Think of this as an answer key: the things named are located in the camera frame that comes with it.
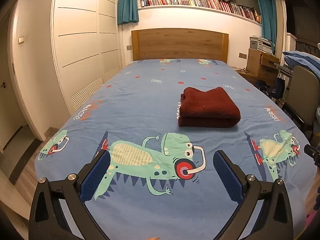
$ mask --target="white wardrobe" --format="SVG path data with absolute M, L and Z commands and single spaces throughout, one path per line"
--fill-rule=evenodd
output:
M 120 70 L 117 0 L 52 0 L 56 72 L 73 114 Z

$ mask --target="door frame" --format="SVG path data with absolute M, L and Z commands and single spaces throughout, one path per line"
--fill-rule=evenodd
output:
M 28 112 L 28 109 L 24 103 L 23 97 L 21 95 L 21 91 L 19 88 L 19 84 L 15 75 L 15 70 L 14 70 L 14 62 L 13 62 L 13 52 L 12 52 L 12 36 L 13 36 L 13 25 L 14 25 L 14 15 L 16 12 L 16 8 L 17 8 L 17 2 L 15 3 L 15 5 L 13 6 L 12 10 L 10 11 L 9 14 L 9 28 L 8 28 L 8 40 L 7 40 L 7 44 L 8 44 L 8 65 L 9 65 L 9 72 L 10 72 L 10 78 L 11 78 L 11 82 L 12 82 L 12 86 L 13 86 L 13 90 L 15 93 L 15 96 L 17 98 L 18 104 L 20 106 L 20 109 L 22 111 L 22 114 L 24 116 L 24 118 L 26 119 L 32 133 L 35 135 L 35 137 L 41 141 L 45 141 L 46 140 L 46 136 L 44 135 L 44 133 L 41 133 L 37 127 L 35 126 L 33 120 L 30 117 L 30 114 Z

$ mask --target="white ledge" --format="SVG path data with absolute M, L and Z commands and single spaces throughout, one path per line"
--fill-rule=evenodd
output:
M 237 18 L 240 18 L 242 20 L 254 23 L 254 24 L 258 25 L 258 26 L 261 26 L 261 24 L 257 23 L 256 21 L 253 21 L 251 19 L 248 19 L 246 17 L 240 16 L 240 15 L 237 15 L 237 14 L 234 14 L 234 13 L 229 13 L 229 12 L 225 12 L 225 11 L 220 11 L 220 10 L 211 9 L 211 8 L 207 8 L 207 7 L 200 7 L 200 6 L 191 6 L 191 5 L 153 5 L 153 6 L 145 6 L 145 7 L 139 8 L 138 10 L 156 9 L 156 8 L 187 8 L 187 9 L 212 11 L 212 12 L 217 12 L 217 13 L 222 13 L 222 14 L 227 14 L 227 15 L 233 16 L 233 17 L 237 17 Z

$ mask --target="teal curtain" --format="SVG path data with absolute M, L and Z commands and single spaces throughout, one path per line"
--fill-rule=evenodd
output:
M 118 0 L 118 24 L 139 21 L 137 0 Z
M 262 18 L 262 37 L 276 44 L 277 11 L 276 0 L 258 0 Z

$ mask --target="row of books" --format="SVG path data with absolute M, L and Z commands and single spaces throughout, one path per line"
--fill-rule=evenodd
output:
M 137 0 L 138 8 L 154 5 L 190 5 L 230 12 L 261 23 L 261 16 L 255 8 L 248 8 L 231 0 Z

